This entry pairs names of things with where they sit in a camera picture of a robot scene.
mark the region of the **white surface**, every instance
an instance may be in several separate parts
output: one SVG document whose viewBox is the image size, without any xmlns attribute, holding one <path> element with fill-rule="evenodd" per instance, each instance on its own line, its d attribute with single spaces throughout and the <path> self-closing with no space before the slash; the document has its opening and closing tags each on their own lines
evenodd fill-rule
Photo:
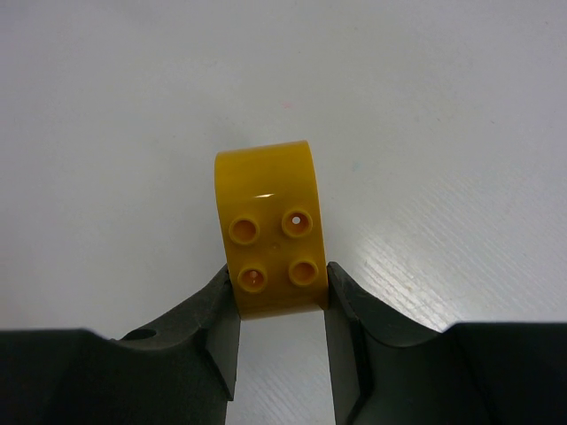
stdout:
<svg viewBox="0 0 567 425">
<path fill-rule="evenodd" d="M 567 320 L 567 3 L 10 1 L 0 325 L 123 336 L 224 262 L 217 151 L 306 138 L 328 259 L 434 328 Z M 322 315 L 231 424 L 333 422 Z"/>
</svg>

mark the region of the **hole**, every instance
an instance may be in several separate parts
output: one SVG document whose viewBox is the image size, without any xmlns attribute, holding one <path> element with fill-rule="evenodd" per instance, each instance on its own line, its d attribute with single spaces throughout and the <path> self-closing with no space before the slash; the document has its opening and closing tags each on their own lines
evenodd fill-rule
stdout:
<svg viewBox="0 0 567 425">
<path fill-rule="evenodd" d="M 302 237 L 309 234 L 313 222 L 307 212 L 292 211 L 284 215 L 282 229 L 289 237 Z"/>
<path fill-rule="evenodd" d="M 128 332 L 126 336 L 122 338 L 122 341 L 138 341 L 140 339 L 148 339 L 156 336 L 157 332 L 153 329 L 134 329 Z"/>
<path fill-rule="evenodd" d="M 238 275 L 238 283 L 247 292 L 260 292 L 266 286 L 266 276 L 257 268 L 247 268 Z"/>
<path fill-rule="evenodd" d="M 230 224 L 229 235 L 233 242 L 240 245 L 253 243 L 259 234 L 258 226 L 250 219 L 236 219 Z"/>
<path fill-rule="evenodd" d="M 290 267 L 290 279 L 298 286 L 307 286 L 313 283 L 319 271 L 312 261 L 298 261 Z"/>
</svg>

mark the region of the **yellow toy brick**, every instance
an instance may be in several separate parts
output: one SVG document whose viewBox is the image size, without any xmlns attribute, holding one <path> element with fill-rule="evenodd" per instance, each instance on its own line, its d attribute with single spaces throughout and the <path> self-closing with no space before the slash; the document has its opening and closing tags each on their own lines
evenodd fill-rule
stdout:
<svg viewBox="0 0 567 425">
<path fill-rule="evenodd" d="M 327 308 L 321 213 L 306 141 L 221 152 L 216 203 L 243 318 Z"/>
</svg>

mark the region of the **white table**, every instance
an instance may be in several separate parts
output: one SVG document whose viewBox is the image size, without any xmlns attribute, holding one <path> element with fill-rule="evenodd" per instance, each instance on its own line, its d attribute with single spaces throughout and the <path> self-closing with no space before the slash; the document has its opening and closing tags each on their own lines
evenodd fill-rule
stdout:
<svg viewBox="0 0 567 425">
<path fill-rule="evenodd" d="M 433 328 L 567 321 L 567 3 L 8 1 L 0 325 L 120 337 L 224 263 L 217 151 L 306 138 L 328 259 Z M 229 425 L 331 424 L 321 313 Z"/>
</svg>

